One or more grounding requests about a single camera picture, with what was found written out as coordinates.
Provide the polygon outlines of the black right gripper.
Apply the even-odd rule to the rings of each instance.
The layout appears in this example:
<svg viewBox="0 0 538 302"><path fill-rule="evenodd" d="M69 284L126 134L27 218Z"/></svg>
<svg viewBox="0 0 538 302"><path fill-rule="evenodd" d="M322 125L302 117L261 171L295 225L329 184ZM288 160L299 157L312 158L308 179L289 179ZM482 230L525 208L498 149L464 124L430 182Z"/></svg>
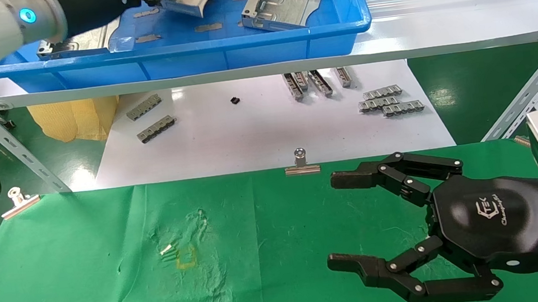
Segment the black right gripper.
<svg viewBox="0 0 538 302"><path fill-rule="evenodd" d="M431 235L396 258L332 253L330 270L355 273L364 286L406 302L490 301L504 286L491 271L538 272L538 178L473 179L460 159L393 152L330 176L334 189L382 187L416 206L432 203ZM432 189L420 178L444 181ZM420 281L412 272L442 257L472 277Z"/></svg>

